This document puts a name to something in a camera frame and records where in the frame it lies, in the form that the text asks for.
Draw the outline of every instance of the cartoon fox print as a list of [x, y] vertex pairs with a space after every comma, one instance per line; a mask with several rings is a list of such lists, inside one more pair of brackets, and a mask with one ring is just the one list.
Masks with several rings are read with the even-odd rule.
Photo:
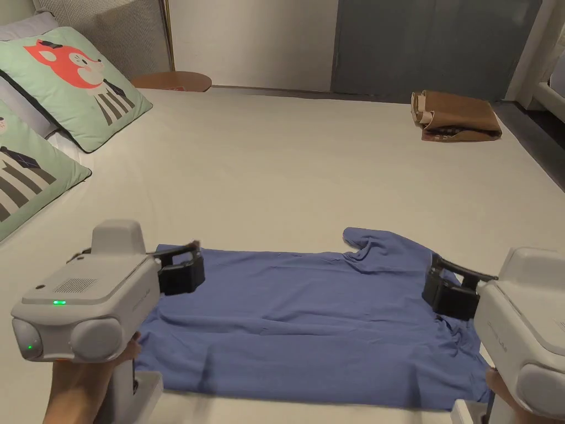
[[93, 96], [108, 125], [135, 107], [121, 88], [104, 78], [100, 59], [92, 60], [79, 49], [50, 41], [37, 40], [36, 45], [24, 48], [61, 79]]

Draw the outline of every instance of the floor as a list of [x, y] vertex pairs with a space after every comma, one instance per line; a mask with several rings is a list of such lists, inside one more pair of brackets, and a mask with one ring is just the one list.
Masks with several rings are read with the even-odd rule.
[[[208, 92], [230, 92], [256, 96], [376, 101], [374, 97], [366, 95], [300, 92], [231, 86], [213, 86]], [[561, 122], [550, 112], [527, 111], [517, 103], [495, 103], [493, 108], [499, 118], [520, 141], [522, 147], [536, 160], [551, 179], [565, 191], [565, 123]]]

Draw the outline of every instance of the human hand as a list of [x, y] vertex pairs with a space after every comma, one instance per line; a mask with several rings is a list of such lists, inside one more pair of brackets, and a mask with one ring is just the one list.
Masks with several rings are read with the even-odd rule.
[[51, 394], [44, 424], [92, 424], [106, 396], [114, 368], [139, 355], [139, 337], [139, 332], [136, 332], [121, 355], [109, 362], [53, 362]]
[[516, 414], [516, 424], [558, 424], [563, 421], [552, 418], [539, 417], [522, 408], [508, 390], [497, 370], [490, 369], [486, 372], [486, 383], [490, 389], [506, 402]]

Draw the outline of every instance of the wrinkled fabric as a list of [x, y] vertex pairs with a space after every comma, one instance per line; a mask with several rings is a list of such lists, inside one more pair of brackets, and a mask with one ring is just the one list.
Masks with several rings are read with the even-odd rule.
[[137, 370], [160, 371], [168, 390], [252, 399], [487, 401], [472, 322], [439, 317], [421, 297], [432, 252], [386, 231], [347, 228], [344, 240], [359, 250], [203, 250], [206, 282], [160, 299]]

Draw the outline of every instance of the brown paper bag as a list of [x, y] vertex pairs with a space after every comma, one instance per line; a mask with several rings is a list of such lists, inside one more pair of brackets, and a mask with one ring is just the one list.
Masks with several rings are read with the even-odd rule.
[[412, 93], [412, 118], [425, 141], [498, 140], [502, 130], [489, 102], [455, 94]]

